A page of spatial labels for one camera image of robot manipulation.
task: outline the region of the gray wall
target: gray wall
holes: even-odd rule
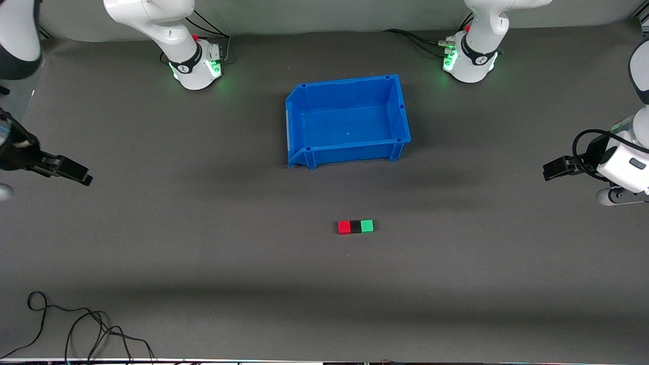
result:
[[[643,0],[555,0],[509,13],[516,28],[601,25],[627,18]],[[230,34],[453,29],[462,0],[197,0],[196,9]],[[110,19],[102,0],[45,0],[41,24],[57,38],[89,42],[144,39]]]

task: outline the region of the red block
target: red block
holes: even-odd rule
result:
[[[338,234],[350,234],[352,232],[352,225],[349,221],[338,222]]]

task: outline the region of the blue plastic bin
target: blue plastic bin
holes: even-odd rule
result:
[[[410,142],[398,75],[298,85],[286,99],[288,166],[399,159]]]

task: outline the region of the small colored cube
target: small colored cube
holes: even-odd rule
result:
[[[338,234],[356,234],[374,232],[373,220],[339,221]]]

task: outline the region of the gray tabletop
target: gray tabletop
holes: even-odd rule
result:
[[[43,290],[159,357],[646,364],[647,206],[541,173],[639,109],[640,41],[636,22],[512,30],[467,85],[396,34],[242,36],[200,92],[153,42],[51,44],[24,124],[95,181],[2,175],[17,195],[0,210],[0,348],[36,333],[25,299]],[[413,135],[401,160],[287,168],[296,84],[392,73]],[[338,236],[347,219],[378,231]],[[62,356],[75,318],[52,312],[16,356]],[[95,327],[78,331],[83,356]]]

